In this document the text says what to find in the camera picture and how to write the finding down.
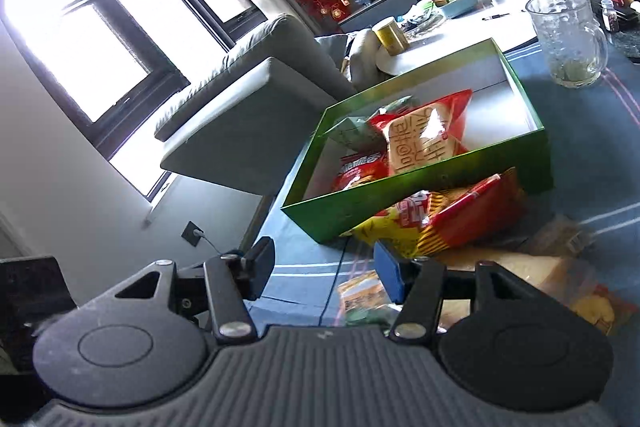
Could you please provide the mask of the small orange snack packet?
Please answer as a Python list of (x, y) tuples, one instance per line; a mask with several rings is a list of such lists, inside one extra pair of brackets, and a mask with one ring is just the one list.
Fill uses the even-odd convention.
[(376, 324), (388, 329), (401, 310), (401, 306), (390, 301), (373, 270), (341, 283), (337, 287), (337, 295), (341, 301), (341, 318), (346, 326)]

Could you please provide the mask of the yellow red snack bag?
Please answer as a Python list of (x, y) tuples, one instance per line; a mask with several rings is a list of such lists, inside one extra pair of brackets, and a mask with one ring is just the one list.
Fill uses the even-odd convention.
[(345, 234), (370, 246), (383, 242), (405, 259), (431, 257), (515, 225), (524, 198), (518, 172), (510, 168), (469, 187), (421, 190)]

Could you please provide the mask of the sliced bread loaf bag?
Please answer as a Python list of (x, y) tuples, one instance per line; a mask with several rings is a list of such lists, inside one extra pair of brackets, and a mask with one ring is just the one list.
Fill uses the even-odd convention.
[(496, 262), (608, 336), (615, 334), (638, 311), (636, 305), (600, 284), (596, 270), (584, 260), (472, 247), (443, 251), (435, 259), (458, 271), (472, 271), (477, 262), (484, 260)]

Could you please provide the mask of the red rice cracker bag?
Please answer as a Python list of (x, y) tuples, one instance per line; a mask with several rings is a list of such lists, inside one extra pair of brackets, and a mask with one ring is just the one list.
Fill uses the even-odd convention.
[(463, 135), (470, 89), (422, 104), (384, 124), (390, 175), (406, 173), (466, 153)]

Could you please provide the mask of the green chips bag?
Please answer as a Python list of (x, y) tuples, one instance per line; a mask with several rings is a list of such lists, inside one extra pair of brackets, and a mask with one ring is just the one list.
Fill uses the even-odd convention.
[(418, 107), (414, 95), (396, 98), (380, 106), (370, 116), (349, 116), (334, 124), (324, 135), (333, 142), (357, 153), (372, 153), (384, 150), (386, 139), (382, 131), (384, 124)]

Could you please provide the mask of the red snack bag in box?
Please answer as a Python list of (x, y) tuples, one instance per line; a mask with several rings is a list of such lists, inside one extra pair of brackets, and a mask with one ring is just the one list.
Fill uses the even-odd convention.
[(341, 167), (332, 182), (332, 191), (349, 188), (386, 178), (390, 172), (386, 152), (358, 153), (341, 158)]

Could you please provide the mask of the green cardboard box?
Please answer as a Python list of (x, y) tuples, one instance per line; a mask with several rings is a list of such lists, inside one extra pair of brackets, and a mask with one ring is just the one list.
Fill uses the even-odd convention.
[[(418, 105), (382, 124), (390, 173), (332, 190), (349, 149), (330, 130), (404, 96)], [(528, 194), (553, 186), (544, 125), (498, 44), (486, 39), (328, 107), (282, 209), (324, 243), (417, 191), (470, 186), (510, 168)]]

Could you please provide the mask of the blue striped tablecloth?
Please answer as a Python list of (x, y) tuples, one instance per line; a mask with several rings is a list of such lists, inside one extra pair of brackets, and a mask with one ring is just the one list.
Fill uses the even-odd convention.
[[(639, 67), (616, 49), (588, 88), (554, 84), (538, 44), (506, 56), (546, 127), (554, 187), (530, 199), (524, 220), (501, 243), (518, 245), (554, 215), (579, 223), (593, 239), (582, 257), (599, 283), (639, 301)], [(337, 286), (373, 267), (371, 248), (355, 239), (314, 243), (275, 209), (262, 234), (276, 242), (276, 269), (250, 304), (258, 326), (341, 324)]]

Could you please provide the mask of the yellow can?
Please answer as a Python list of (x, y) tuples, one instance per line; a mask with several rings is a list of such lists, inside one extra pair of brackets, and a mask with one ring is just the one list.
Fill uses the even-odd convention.
[(404, 32), (392, 16), (380, 20), (372, 27), (372, 30), (390, 56), (396, 56), (409, 49), (409, 43)]

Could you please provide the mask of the blue tray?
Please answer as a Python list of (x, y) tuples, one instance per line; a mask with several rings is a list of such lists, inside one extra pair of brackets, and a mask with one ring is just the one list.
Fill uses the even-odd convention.
[(478, 0), (454, 0), (445, 4), (440, 10), (448, 20), (471, 13), (476, 9)]

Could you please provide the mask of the white round coffee table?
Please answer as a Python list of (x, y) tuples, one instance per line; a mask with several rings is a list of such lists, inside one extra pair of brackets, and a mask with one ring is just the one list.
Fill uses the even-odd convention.
[(401, 75), (439, 58), (492, 39), (502, 52), (508, 52), (536, 38), (532, 18), (525, 9), (529, 0), (478, 0), (475, 9), (445, 20), (404, 53), (390, 56), (386, 49), (376, 52), (376, 66), (391, 76)]

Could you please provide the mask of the glass mug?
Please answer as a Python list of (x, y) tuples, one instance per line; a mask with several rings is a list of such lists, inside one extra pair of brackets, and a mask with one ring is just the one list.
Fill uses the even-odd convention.
[(528, 0), (552, 80), (570, 89), (591, 86), (608, 64), (608, 42), (589, 0)]

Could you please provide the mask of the dark round side table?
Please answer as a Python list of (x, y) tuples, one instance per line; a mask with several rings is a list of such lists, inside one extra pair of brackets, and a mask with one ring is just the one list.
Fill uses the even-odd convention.
[(632, 2), (639, 0), (612, 0), (617, 18), (616, 31), (609, 31), (606, 28), (601, 1), (590, 0), (591, 9), (608, 37), (608, 42), (624, 54), (631, 63), (639, 64), (639, 12), (631, 6)]

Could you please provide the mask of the wall power socket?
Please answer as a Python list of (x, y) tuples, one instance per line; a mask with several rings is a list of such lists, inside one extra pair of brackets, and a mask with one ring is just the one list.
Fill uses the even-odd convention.
[(204, 231), (199, 228), (193, 221), (189, 221), (181, 233), (181, 237), (191, 246), (198, 246), (198, 242), (203, 238)]

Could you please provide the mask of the window frame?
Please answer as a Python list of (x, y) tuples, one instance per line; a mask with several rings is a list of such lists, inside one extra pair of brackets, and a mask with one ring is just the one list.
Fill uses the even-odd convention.
[(66, 117), (153, 199), (168, 178), (155, 126), (265, 14), (252, 0), (1, 0), (1, 19)]

